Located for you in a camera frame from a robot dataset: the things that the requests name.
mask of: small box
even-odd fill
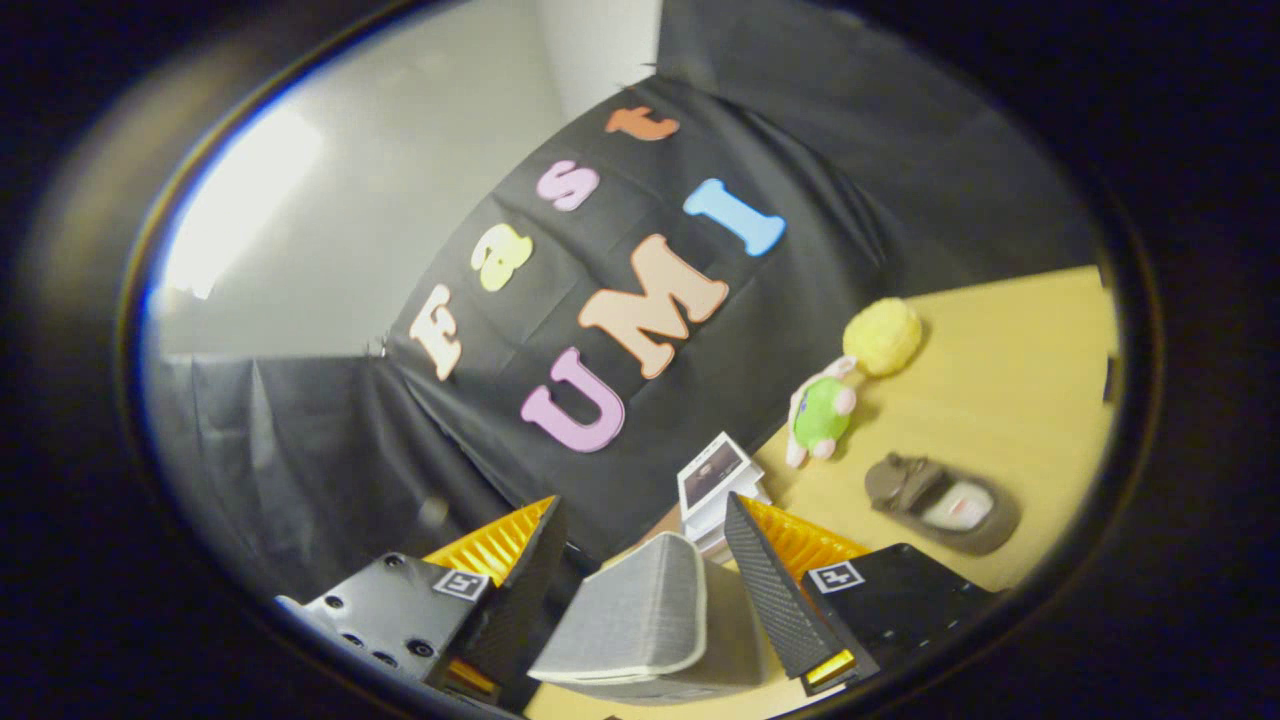
[[[703,539],[712,533],[718,532],[723,538],[728,493],[768,503],[768,493],[759,484],[763,478],[760,466],[728,434],[717,436],[676,474],[685,537],[695,541],[699,550],[709,547]]]

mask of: yellow table surface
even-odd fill
[[[909,302],[925,324],[911,364],[888,378],[846,378],[858,388],[858,407],[831,460],[788,468],[786,429],[774,434],[755,454],[763,484],[778,507],[872,550],[909,542],[980,587],[1011,587],[1074,519],[1107,442],[1114,407],[1102,391],[1107,356],[1117,354],[1111,295],[1097,268],[1087,266]],[[973,557],[873,511],[863,477],[890,451],[928,455],[1002,484],[1021,506],[1020,525],[998,550]],[[639,707],[543,684],[525,714],[532,720],[768,717],[840,692],[806,698],[777,657],[769,662],[764,684],[728,697]]]

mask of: yellow pom-pom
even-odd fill
[[[845,355],[868,375],[901,370],[920,346],[920,316],[899,297],[877,300],[845,327]]]

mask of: shoe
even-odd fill
[[[950,548],[987,555],[1021,518],[1004,488],[928,457],[890,452],[867,471],[872,509]]]

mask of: gray fabric object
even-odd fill
[[[529,675],[591,697],[668,705],[764,680],[741,578],[662,533],[582,580]]]

